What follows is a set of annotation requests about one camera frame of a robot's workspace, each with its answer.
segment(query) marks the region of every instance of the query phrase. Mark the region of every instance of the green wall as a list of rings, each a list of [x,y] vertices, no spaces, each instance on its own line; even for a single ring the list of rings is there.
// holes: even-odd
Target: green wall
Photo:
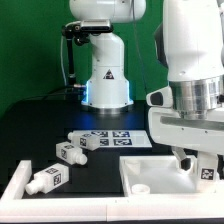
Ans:
[[[149,92],[166,85],[167,71],[156,61],[153,40],[162,20],[163,1],[146,1],[147,12],[137,23],[137,31]],[[60,31],[74,20],[68,4],[69,0],[0,0],[0,116],[18,100],[63,85]],[[115,33],[126,45],[125,74],[132,96],[144,100],[133,25],[115,24]],[[74,47],[74,58],[78,81],[84,83],[91,75],[91,46]]]

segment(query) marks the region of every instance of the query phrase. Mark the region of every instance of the cable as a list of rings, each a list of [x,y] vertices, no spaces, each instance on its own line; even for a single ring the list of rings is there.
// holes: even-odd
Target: cable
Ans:
[[[137,24],[136,24],[136,18],[135,18],[135,0],[132,0],[132,11],[133,11],[133,26],[134,26],[134,37],[135,37],[135,44],[136,44],[136,51],[138,54],[139,64],[141,66],[141,74],[142,74],[142,81],[144,85],[145,94],[148,94],[148,88],[146,83],[146,72],[145,72],[145,66],[142,59],[140,46],[139,46],[139,38],[138,38],[138,32],[137,32]]]
[[[71,22],[68,23],[67,25],[65,25],[66,27],[70,26],[70,25],[75,25],[78,24],[79,21],[75,21],[75,22]],[[62,75],[63,75],[63,80],[64,80],[64,85],[67,86],[67,79],[66,79],[66,74],[65,74],[65,68],[64,68],[64,58],[63,58],[63,49],[64,49],[64,37],[61,37],[61,50],[60,50],[60,58],[61,58],[61,71],[62,71]]]
[[[61,37],[61,71],[63,75],[63,80],[65,86],[67,86],[67,80],[66,80],[66,75],[65,75],[65,68],[64,68],[64,60],[63,60],[63,43],[64,43],[64,37]]]

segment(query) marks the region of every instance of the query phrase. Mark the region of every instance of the black surface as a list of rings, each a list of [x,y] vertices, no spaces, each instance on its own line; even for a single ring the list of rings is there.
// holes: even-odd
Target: black surface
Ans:
[[[20,160],[31,160],[33,173],[62,161],[55,156],[55,145],[67,140],[71,130],[148,130],[147,108],[135,102],[133,111],[119,116],[101,116],[80,110],[80,104],[68,101],[24,101],[14,105],[0,120],[0,195]],[[49,194],[24,198],[113,197],[123,196],[119,156],[170,154],[169,147],[153,144],[152,149],[100,149],[85,153],[87,165],[69,166],[70,181]],[[208,224],[223,219],[125,221],[113,223]]]

